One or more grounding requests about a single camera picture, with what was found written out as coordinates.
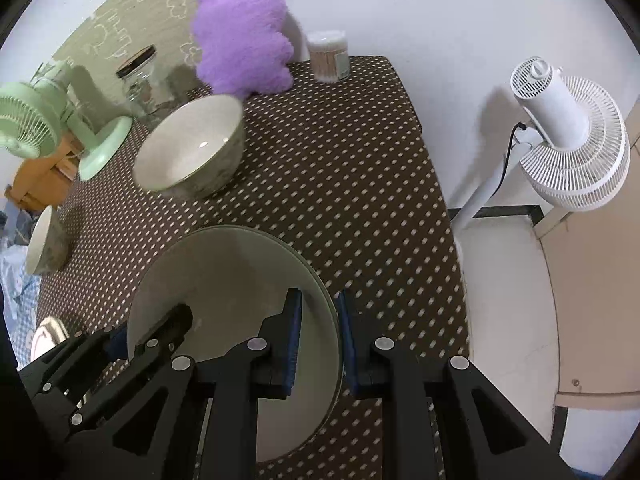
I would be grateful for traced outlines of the blue checkered cloth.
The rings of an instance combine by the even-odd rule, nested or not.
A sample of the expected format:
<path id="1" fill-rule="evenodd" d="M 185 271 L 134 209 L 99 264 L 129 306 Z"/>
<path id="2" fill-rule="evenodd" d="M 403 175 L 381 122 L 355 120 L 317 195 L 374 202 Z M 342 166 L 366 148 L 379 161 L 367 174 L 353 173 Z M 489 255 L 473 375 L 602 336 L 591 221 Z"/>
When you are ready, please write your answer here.
<path id="1" fill-rule="evenodd" d="M 27 247 L 8 230 L 9 217 L 1 213 L 2 314 L 20 370 L 32 360 L 32 338 L 37 328 L 41 278 L 26 272 Z"/>

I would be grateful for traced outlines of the brown polka dot tablecloth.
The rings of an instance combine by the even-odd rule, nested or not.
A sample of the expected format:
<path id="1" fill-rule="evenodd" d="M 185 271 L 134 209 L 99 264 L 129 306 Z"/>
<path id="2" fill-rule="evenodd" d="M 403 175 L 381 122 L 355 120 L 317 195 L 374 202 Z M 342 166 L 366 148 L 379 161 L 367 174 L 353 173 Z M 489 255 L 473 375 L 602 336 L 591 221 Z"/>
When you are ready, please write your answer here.
<path id="1" fill-rule="evenodd" d="M 359 313 L 418 358 L 465 356 L 454 234 L 420 122 L 390 62 L 357 56 L 350 76 L 333 86 L 314 81 L 305 63 L 291 70 L 291 90 L 243 103 L 240 166 L 212 195 L 182 200 L 139 188 L 134 161 L 153 130 L 134 124 L 115 157 L 94 178 L 76 181 L 58 210 L 72 251 L 63 269 L 42 282 L 39 310 L 59 315 L 68 338 L 91 335 L 128 323 L 144 272 L 189 234 L 244 226 L 282 240 L 331 296 L 340 391 L 324 424 L 299 448 L 268 462 L 256 455 L 253 479 L 386 479 L 382 402 L 358 400 L 348 388 L 337 296 L 351 292 Z M 82 408 L 122 374 L 136 347 L 127 344 L 126 359 L 107 365 L 73 404 Z M 195 361 L 179 347 L 169 361 L 191 359 L 197 375 L 198 364 L 213 360 Z M 200 378 L 196 393 L 201 422 L 192 478 L 201 479 L 213 401 Z"/>

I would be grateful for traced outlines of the cotton swab container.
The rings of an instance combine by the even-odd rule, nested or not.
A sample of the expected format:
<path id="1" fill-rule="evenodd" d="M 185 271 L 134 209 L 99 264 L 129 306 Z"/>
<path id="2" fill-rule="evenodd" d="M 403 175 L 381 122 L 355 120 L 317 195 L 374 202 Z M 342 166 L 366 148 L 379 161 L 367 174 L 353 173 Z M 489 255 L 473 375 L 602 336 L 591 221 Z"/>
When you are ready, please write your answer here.
<path id="1" fill-rule="evenodd" d="M 314 79 L 335 84 L 349 77 L 350 63 L 346 32 L 322 30 L 306 36 L 309 62 Z"/>

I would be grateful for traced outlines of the cream floral bowl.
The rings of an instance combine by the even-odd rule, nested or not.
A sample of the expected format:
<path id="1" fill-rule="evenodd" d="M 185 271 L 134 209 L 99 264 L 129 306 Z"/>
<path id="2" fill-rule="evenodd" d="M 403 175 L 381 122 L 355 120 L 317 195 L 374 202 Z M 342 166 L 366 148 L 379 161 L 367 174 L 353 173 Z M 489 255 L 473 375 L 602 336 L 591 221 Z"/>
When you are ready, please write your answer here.
<path id="1" fill-rule="evenodd" d="M 234 96 L 204 96 L 175 110 L 144 140 L 134 182 L 163 196 L 190 200 L 221 190 L 245 148 L 244 105 Z"/>
<path id="2" fill-rule="evenodd" d="M 281 312 L 291 288 L 304 295 L 295 382 L 285 400 L 258 408 L 258 462 L 299 448 L 324 424 L 340 391 L 337 314 L 314 269 L 282 240 L 244 226 L 214 226 L 183 237 L 143 274 L 128 318 L 128 347 L 176 304 L 193 322 L 182 354 L 201 362 L 223 356 L 259 332 L 262 320 Z"/>

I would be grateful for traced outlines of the green desk fan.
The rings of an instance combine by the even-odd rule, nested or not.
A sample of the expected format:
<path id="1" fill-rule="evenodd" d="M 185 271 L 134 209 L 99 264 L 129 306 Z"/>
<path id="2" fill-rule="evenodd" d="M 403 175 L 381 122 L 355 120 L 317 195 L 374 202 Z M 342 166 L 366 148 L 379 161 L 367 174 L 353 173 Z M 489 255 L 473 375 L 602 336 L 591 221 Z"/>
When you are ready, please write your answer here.
<path id="1" fill-rule="evenodd" d="M 66 131 L 82 146 L 81 181 L 94 178 L 115 156 L 132 127 L 119 116 L 95 132 L 68 96 L 72 68 L 65 62 L 42 64 L 29 82 L 1 87 L 1 147 L 22 159 L 49 157 Z"/>

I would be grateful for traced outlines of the grey bowl left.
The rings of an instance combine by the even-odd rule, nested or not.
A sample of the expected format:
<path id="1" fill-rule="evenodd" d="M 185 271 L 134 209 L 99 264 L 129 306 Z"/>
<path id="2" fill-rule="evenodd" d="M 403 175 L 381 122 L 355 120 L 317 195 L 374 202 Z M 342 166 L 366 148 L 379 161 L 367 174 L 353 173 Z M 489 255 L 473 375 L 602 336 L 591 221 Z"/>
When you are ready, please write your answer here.
<path id="1" fill-rule="evenodd" d="M 70 254 L 70 245 L 64 226 L 51 205 L 40 214 L 32 231 L 27 255 L 26 272 L 46 275 L 61 270 Z"/>

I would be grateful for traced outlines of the orange wooden chair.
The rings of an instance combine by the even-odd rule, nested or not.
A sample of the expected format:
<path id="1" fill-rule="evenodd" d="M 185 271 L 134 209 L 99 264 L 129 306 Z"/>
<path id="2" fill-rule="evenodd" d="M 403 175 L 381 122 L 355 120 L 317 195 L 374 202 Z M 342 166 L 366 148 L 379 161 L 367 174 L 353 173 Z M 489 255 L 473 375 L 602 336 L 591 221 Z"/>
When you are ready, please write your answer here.
<path id="1" fill-rule="evenodd" d="M 35 214 L 47 206 L 60 206 L 78 176 L 82 146 L 65 133 L 56 151 L 43 158 L 25 159 L 4 197 L 18 209 Z"/>

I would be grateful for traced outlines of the purple plush toy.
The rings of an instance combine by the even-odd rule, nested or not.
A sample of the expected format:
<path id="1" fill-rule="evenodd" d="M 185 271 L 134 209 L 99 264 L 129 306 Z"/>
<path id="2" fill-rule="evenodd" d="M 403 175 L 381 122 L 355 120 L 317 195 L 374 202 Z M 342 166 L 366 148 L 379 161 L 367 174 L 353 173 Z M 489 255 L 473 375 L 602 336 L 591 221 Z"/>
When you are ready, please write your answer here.
<path id="1" fill-rule="evenodd" d="M 196 76 L 241 101 L 292 88 L 294 47 L 283 33 L 284 0 L 198 0 L 191 24 L 201 48 Z"/>

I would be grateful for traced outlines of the green patterned wall sheet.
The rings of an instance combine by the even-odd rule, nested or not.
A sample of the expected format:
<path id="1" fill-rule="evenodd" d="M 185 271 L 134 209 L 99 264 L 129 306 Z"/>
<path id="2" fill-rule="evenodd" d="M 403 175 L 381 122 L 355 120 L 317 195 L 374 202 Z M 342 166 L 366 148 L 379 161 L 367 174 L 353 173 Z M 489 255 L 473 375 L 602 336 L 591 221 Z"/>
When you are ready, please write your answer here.
<path id="1" fill-rule="evenodd" d="M 201 49 L 191 34 L 198 0 L 107 0 L 53 55 L 73 67 L 73 100 L 96 126 L 128 112 L 116 70 L 139 50 L 156 47 L 160 73 L 180 101 L 198 87 Z"/>

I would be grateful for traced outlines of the glass jar black lid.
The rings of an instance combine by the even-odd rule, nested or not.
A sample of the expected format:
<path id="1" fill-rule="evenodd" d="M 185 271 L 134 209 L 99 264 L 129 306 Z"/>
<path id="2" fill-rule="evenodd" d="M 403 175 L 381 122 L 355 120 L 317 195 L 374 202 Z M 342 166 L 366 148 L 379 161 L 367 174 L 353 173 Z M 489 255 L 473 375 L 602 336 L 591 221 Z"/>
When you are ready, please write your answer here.
<path id="1" fill-rule="evenodd" d="M 136 52 L 116 70 L 131 111 L 139 118 L 154 114 L 163 102 L 156 68 L 156 47 Z"/>

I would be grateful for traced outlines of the red floral white plate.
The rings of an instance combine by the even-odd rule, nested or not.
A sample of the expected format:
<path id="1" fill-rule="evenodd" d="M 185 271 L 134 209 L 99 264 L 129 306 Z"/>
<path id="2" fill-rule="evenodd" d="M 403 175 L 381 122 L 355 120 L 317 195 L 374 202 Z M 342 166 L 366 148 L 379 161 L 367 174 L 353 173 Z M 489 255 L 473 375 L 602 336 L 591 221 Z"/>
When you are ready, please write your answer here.
<path id="1" fill-rule="evenodd" d="M 63 322 L 55 316 L 47 316 L 42 320 L 32 336 L 32 350 L 30 350 L 30 360 L 39 359 L 58 344 L 66 341 L 68 331 Z"/>

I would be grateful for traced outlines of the white standing fan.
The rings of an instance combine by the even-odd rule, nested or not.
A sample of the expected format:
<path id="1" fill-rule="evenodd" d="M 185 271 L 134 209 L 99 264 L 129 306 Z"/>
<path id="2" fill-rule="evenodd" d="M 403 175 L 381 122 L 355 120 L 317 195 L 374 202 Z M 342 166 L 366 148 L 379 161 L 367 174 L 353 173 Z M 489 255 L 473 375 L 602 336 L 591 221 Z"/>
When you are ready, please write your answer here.
<path id="1" fill-rule="evenodd" d="M 540 56 L 514 68 L 510 88 L 529 122 L 513 127 L 501 162 L 452 219 L 454 234 L 466 228 L 516 167 L 545 202 L 569 212 L 604 206 L 625 183 L 629 136 L 605 88 L 565 76 Z"/>

